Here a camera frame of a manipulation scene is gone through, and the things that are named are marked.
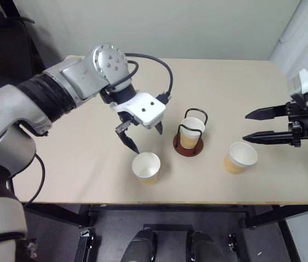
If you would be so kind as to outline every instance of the brown cup base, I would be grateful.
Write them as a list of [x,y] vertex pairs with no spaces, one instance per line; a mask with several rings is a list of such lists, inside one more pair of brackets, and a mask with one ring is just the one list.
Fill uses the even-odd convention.
[[181,146],[180,141],[178,142],[178,146],[175,147],[176,145],[176,141],[177,141],[177,135],[175,135],[175,137],[173,138],[173,147],[174,149],[181,155],[186,156],[186,157],[194,157],[197,156],[203,149],[203,141],[202,138],[200,139],[200,141],[197,144],[197,149],[196,149],[196,153],[194,154],[194,148],[191,149],[186,149],[183,146]]

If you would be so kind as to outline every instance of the gray carpet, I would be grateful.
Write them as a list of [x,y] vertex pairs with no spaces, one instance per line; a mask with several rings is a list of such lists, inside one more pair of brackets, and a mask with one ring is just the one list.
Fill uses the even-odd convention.
[[[68,205],[76,211],[78,206]],[[26,213],[29,237],[38,244],[37,262],[74,261],[78,237],[82,229],[48,218]],[[119,262],[128,243],[143,224],[192,224],[194,230],[208,234],[221,248],[227,262],[237,262],[228,248],[228,233],[235,230],[240,215],[210,212],[100,212],[95,224],[98,236],[96,260],[89,262]],[[186,232],[157,231],[157,262],[184,262]],[[244,229],[250,262],[290,262],[277,224],[255,230]]]

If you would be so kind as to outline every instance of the table leg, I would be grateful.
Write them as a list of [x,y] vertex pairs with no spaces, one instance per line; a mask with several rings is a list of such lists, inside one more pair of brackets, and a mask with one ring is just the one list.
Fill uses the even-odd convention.
[[80,212],[75,213],[56,204],[31,203],[26,207],[30,213],[80,227],[91,227],[94,224],[95,218],[89,215],[89,209],[90,205],[81,205]]
[[240,224],[243,228],[255,228],[307,213],[308,205],[287,205],[254,217],[246,217],[240,221]]

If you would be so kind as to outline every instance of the wire cup holder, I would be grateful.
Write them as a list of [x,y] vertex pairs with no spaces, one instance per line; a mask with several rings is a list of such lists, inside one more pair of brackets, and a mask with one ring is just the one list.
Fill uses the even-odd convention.
[[[204,124],[204,126],[206,126],[206,123],[207,123],[207,120],[208,120],[208,115],[207,115],[207,113],[205,111],[203,111],[202,109],[199,109],[199,108],[189,108],[185,112],[184,119],[188,115],[189,111],[198,111],[198,112],[203,113],[205,118],[206,118],[204,120],[203,124]],[[200,133],[200,135],[198,136],[198,139],[197,139],[197,143],[196,143],[196,145],[193,148],[191,148],[191,149],[184,148],[180,144],[180,128],[181,127],[185,128],[185,129],[187,129],[189,131],[194,131],[194,132],[199,132]],[[187,157],[193,157],[193,156],[198,155],[202,151],[202,149],[203,149],[202,131],[200,129],[193,129],[193,128],[187,127],[184,124],[179,124],[177,134],[174,136],[174,139],[173,139],[173,147],[174,147],[174,149],[179,154],[182,154],[182,155],[187,156]]]

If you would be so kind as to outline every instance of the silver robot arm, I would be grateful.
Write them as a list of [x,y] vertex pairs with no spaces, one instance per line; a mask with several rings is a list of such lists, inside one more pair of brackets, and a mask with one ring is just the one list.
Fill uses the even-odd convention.
[[[131,74],[128,63],[136,65]],[[22,205],[6,188],[7,180],[28,167],[36,152],[34,140],[20,125],[35,136],[47,135],[54,121],[99,93],[122,121],[117,135],[138,153],[125,131],[141,124],[162,133],[170,90],[157,98],[135,91],[131,77],[137,69],[118,48],[104,44],[86,57],[70,56],[17,86],[0,88],[0,261],[15,261],[15,240],[27,234]]]

